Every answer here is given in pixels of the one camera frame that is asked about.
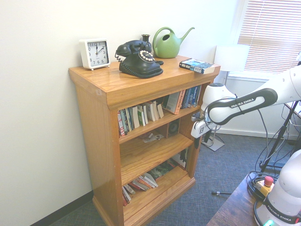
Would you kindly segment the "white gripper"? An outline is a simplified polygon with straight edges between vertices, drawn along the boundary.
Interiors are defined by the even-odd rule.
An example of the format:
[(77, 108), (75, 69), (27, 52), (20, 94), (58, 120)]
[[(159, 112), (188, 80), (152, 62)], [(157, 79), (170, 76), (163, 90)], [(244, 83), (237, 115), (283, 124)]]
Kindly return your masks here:
[(207, 143), (210, 138), (210, 130), (213, 129), (213, 123), (207, 122), (205, 120), (197, 121), (193, 124), (191, 135), (194, 137), (194, 148), (198, 149), (200, 137), (205, 134), (204, 136), (204, 143)]

